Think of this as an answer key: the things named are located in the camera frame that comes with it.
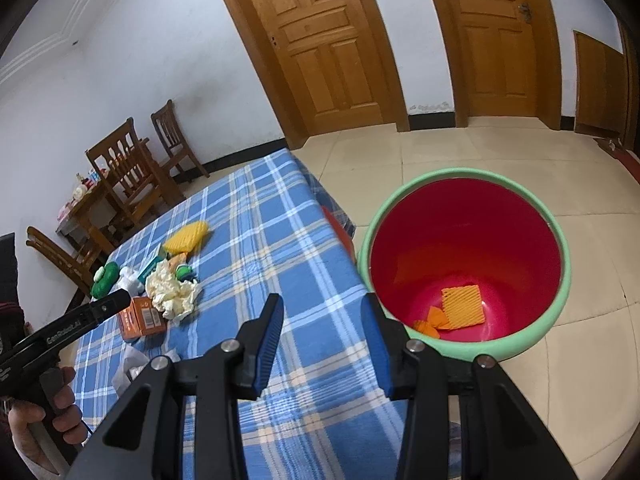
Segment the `person's left hand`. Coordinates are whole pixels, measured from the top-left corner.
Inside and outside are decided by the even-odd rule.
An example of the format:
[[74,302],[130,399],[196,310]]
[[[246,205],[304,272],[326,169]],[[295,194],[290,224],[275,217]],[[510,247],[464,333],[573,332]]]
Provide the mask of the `person's left hand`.
[[[71,366],[62,367],[64,386],[52,398],[55,407],[60,411],[52,422],[55,430],[70,445],[82,445],[88,437],[87,427],[82,422],[82,413],[75,403],[75,395],[70,383],[76,375]],[[9,411],[9,425],[13,444],[30,472],[37,479],[62,479],[46,454],[43,453],[30,430],[29,424],[41,422],[44,411],[41,406],[26,401],[14,401]]]

